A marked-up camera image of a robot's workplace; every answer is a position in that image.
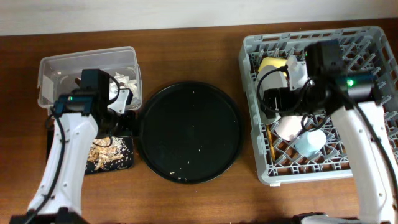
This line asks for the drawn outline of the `yellow bowl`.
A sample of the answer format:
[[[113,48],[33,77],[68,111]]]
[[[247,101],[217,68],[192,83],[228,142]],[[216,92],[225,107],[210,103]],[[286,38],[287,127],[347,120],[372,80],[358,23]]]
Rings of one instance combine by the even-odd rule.
[[[286,63],[287,63],[286,59],[266,57],[262,59],[262,62],[258,68],[257,77],[261,77],[269,71],[284,66]]]

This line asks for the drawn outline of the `grey plate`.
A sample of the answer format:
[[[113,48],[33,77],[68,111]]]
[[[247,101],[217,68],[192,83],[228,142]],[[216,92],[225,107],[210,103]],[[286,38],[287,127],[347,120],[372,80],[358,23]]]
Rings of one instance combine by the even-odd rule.
[[[273,65],[266,65],[262,67],[257,75],[256,81],[254,86],[258,88],[259,86],[259,81],[260,79],[268,72],[277,69],[277,67]],[[269,74],[263,81],[261,82],[260,89],[259,89],[259,96],[260,99],[262,100],[264,98],[264,92],[268,89],[277,89],[277,88],[282,88],[282,87],[288,87],[286,77],[284,73],[282,72],[274,72],[272,74]],[[263,107],[260,103],[260,100],[257,100],[259,102],[259,109],[260,109],[260,117],[261,117],[261,123],[263,124],[272,124],[276,122],[278,119],[280,119],[280,116],[278,114],[272,114],[272,113],[265,113],[265,107]]]

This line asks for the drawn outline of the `pink cup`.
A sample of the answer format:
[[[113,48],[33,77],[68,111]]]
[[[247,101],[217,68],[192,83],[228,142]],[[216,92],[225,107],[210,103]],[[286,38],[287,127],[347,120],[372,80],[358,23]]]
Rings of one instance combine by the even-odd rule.
[[[284,116],[278,120],[278,126],[275,129],[276,134],[286,140],[293,140],[298,133],[302,130],[302,121],[303,116]]]

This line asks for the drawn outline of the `wooden chopstick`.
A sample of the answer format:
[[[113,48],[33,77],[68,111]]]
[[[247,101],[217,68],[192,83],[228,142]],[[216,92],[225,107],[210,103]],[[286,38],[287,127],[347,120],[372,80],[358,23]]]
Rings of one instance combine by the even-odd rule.
[[[272,134],[271,134],[271,131],[270,131],[270,128],[268,125],[266,125],[266,131],[267,131],[267,138],[269,140],[271,158],[273,161],[275,161],[275,150],[274,150],[273,143],[272,143]]]

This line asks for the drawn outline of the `white tissue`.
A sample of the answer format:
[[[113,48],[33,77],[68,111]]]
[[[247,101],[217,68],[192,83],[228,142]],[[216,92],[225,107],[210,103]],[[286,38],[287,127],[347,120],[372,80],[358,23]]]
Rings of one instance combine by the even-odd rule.
[[[118,72],[115,73],[114,78],[120,85],[120,89],[130,89],[133,97],[140,99],[140,90],[138,87],[138,82],[137,79],[130,79],[127,75],[122,75]],[[116,83],[111,80],[111,83],[109,84],[109,99],[114,98],[117,95],[118,88],[116,86]]]

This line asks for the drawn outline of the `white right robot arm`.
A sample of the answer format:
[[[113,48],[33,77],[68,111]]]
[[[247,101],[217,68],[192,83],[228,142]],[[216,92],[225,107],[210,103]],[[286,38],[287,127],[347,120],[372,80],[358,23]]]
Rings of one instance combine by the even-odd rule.
[[[343,142],[356,182],[359,222],[397,223],[397,163],[371,74],[311,75],[301,88],[258,88],[256,96],[264,109],[281,116],[326,113]]]

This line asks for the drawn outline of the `blue cup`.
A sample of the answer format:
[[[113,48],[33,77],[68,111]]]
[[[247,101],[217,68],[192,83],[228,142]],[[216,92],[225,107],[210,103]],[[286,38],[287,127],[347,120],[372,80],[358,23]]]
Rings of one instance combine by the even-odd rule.
[[[305,132],[299,136],[294,145],[295,150],[305,156],[311,157],[326,144],[326,134],[322,130]]]

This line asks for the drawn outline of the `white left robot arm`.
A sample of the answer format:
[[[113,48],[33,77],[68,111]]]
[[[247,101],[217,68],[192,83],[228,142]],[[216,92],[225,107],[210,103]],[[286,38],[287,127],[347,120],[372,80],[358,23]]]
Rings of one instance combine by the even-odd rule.
[[[81,189],[85,174],[130,168],[132,138],[122,124],[132,94],[61,95],[50,110],[55,119],[44,175],[24,215],[11,223],[85,223]]]

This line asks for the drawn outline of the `brown snack wrapper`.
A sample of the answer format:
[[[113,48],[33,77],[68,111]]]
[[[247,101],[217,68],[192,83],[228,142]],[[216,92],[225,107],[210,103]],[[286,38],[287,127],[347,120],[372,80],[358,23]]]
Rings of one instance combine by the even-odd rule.
[[[81,79],[80,78],[75,78],[75,83],[80,86],[81,84]]]

